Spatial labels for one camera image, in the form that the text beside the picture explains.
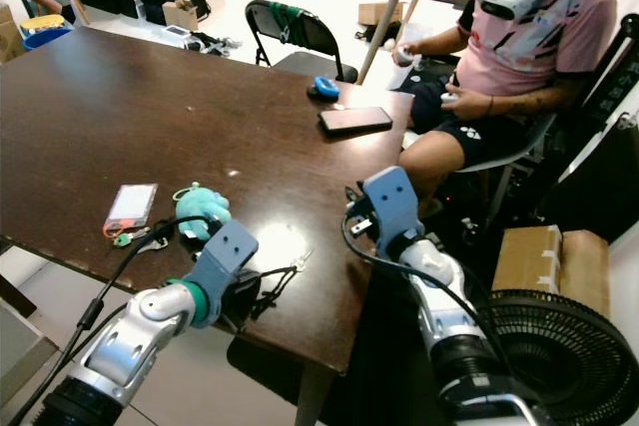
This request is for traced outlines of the teal plush keychain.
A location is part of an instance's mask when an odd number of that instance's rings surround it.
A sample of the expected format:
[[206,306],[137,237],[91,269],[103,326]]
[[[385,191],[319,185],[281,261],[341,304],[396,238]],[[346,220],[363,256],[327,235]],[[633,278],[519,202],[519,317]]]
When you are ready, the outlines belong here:
[[192,183],[173,194],[177,229],[183,237],[192,240],[209,240],[212,231],[218,230],[225,221],[233,219],[230,202],[223,195]]

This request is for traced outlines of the green and orange keys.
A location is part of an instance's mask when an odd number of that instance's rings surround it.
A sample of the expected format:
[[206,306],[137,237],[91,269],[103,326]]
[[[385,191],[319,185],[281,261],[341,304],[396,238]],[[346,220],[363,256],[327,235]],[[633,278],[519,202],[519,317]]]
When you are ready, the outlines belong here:
[[104,228],[102,234],[111,241],[115,248],[129,246],[134,240],[146,237],[150,233],[149,226],[138,226],[138,228]]

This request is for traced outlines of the person's left hand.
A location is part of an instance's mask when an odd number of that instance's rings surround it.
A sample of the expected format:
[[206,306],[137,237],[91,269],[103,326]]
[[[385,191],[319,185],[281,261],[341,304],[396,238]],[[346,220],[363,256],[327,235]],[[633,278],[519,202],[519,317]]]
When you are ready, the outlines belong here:
[[441,108],[444,112],[451,113],[451,115],[457,117],[457,119],[478,119],[478,117],[484,116],[488,110],[488,101],[482,94],[453,87],[447,87],[446,93],[456,94],[459,99],[453,103],[441,103]]

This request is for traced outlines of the person's right hand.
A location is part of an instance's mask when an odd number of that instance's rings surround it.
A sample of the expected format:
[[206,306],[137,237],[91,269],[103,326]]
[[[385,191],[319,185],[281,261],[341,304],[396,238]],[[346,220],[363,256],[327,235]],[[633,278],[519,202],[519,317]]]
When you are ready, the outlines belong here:
[[[400,48],[401,46],[405,46],[405,47],[406,47],[406,51],[407,51],[407,52],[410,52],[410,53],[411,53],[411,55],[415,55],[415,60],[414,60],[414,62],[412,62],[412,63],[411,63],[411,65],[409,65],[409,66],[402,66],[402,67],[401,67],[401,66],[398,66],[398,65],[397,65],[397,63],[395,62],[395,51],[396,51],[396,49],[397,49],[397,48]],[[416,55],[416,53],[412,52],[412,51],[411,51],[411,47],[412,47],[412,46],[411,46],[411,44],[410,44],[410,43],[398,43],[398,44],[397,44],[397,46],[395,47],[395,49],[393,49],[393,51],[392,51],[392,60],[393,60],[393,62],[395,62],[395,65],[396,65],[396,66],[401,67],[401,69],[407,69],[407,67],[410,67],[410,66],[414,65],[414,63],[415,63],[416,61],[418,61],[419,55]]]

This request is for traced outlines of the silver key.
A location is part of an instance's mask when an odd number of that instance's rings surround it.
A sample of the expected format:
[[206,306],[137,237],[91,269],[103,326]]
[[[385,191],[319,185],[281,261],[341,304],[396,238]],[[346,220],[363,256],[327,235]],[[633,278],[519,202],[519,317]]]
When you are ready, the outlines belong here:
[[313,248],[307,249],[307,251],[305,253],[302,253],[301,256],[294,258],[294,260],[291,262],[291,266],[289,266],[291,272],[301,272],[305,270],[308,258],[311,257],[312,253],[314,253]]

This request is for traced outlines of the clear card holder orange trim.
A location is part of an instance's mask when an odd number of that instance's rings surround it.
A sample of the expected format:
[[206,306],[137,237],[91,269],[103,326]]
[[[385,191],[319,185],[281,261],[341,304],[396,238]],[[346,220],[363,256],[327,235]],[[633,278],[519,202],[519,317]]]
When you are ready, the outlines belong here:
[[157,184],[120,186],[111,204],[108,219],[102,225],[104,234],[113,237],[119,231],[145,225],[157,190]]

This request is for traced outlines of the black folding chair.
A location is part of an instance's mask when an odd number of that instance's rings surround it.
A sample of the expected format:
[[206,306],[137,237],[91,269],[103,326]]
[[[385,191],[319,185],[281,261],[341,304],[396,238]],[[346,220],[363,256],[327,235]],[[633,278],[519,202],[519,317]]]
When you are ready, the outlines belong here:
[[[257,44],[256,65],[352,84],[357,80],[357,69],[341,60],[339,46],[331,30],[319,16],[305,8],[276,1],[253,0],[244,7],[244,16]],[[301,50],[273,63],[262,44],[262,35]]]

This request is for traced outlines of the cardboard box with white tape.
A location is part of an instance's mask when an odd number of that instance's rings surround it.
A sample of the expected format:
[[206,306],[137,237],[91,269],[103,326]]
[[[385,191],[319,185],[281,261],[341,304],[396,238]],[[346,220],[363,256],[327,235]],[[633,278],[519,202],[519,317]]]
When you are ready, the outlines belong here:
[[562,231],[556,225],[503,232],[493,290],[530,289],[560,293]]

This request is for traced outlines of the grey office chair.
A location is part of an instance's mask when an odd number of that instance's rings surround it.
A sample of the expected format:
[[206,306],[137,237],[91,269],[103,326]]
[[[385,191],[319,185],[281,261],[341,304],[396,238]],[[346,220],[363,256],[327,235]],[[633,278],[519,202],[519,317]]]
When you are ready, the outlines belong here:
[[483,163],[483,165],[476,165],[473,168],[470,168],[470,172],[492,170],[492,168],[499,169],[497,188],[494,189],[491,202],[488,203],[488,211],[485,213],[483,222],[484,230],[492,229],[494,221],[496,220],[499,211],[501,211],[503,200],[505,200],[508,191],[508,185],[510,185],[512,174],[514,174],[515,163],[520,161],[520,159],[528,157],[529,154],[533,152],[544,139],[546,139],[549,127],[553,125],[556,117],[556,113],[547,113],[547,115],[543,116],[542,119],[534,122],[534,124],[531,125],[528,135],[526,135],[526,142],[520,151],[508,154],[506,157],[492,159],[492,161]]

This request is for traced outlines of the grey cabinet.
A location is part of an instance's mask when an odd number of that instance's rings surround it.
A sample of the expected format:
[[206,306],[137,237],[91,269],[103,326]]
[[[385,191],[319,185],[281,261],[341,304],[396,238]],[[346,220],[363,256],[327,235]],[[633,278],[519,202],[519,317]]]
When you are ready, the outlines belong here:
[[0,425],[4,426],[31,398],[60,350],[49,336],[6,302],[1,303],[0,320]]

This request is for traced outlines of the person in pink shirt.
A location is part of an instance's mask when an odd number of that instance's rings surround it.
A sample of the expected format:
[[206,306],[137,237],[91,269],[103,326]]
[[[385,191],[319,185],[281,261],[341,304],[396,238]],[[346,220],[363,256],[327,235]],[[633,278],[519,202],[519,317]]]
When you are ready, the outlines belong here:
[[[540,117],[569,110],[592,83],[616,15],[616,0],[540,0],[530,14],[507,21],[470,0],[452,28],[403,42],[419,56],[460,57],[450,80],[430,81],[412,99],[415,140],[398,162],[420,205],[451,174],[520,151]],[[439,97],[447,87],[484,95],[485,115],[444,112]]]

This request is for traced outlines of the black floor fan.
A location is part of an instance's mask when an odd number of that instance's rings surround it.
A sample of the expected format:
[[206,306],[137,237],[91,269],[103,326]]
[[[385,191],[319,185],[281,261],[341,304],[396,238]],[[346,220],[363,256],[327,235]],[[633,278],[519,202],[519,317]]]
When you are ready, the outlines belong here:
[[602,313],[530,289],[493,290],[487,312],[508,362],[558,426],[622,426],[639,413],[639,358]]

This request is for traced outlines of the small open cardboard box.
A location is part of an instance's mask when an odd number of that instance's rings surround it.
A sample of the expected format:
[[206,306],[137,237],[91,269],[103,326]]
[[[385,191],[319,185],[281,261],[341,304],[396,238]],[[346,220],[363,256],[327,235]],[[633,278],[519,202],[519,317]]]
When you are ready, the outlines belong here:
[[163,5],[165,23],[187,31],[198,30],[198,6],[192,0],[173,0]]

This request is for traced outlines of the large printed cardboard box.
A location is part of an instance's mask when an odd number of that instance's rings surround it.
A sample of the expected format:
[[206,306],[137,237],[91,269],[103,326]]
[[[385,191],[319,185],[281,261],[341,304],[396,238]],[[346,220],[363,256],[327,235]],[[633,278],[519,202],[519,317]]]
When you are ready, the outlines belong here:
[[15,24],[12,11],[5,3],[0,3],[0,62],[13,61],[27,52],[23,35]]

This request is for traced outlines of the blue plastic bin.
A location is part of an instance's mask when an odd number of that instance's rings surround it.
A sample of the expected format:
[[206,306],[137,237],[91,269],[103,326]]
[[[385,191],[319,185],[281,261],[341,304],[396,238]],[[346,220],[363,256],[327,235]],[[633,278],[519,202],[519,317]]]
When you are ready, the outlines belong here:
[[32,49],[45,46],[50,40],[58,39],[61,35],[67,34],[70,25],[60,14],[50,14],[24,20],[18,29],[23,37],[23,47],[27,51],[32,51]]

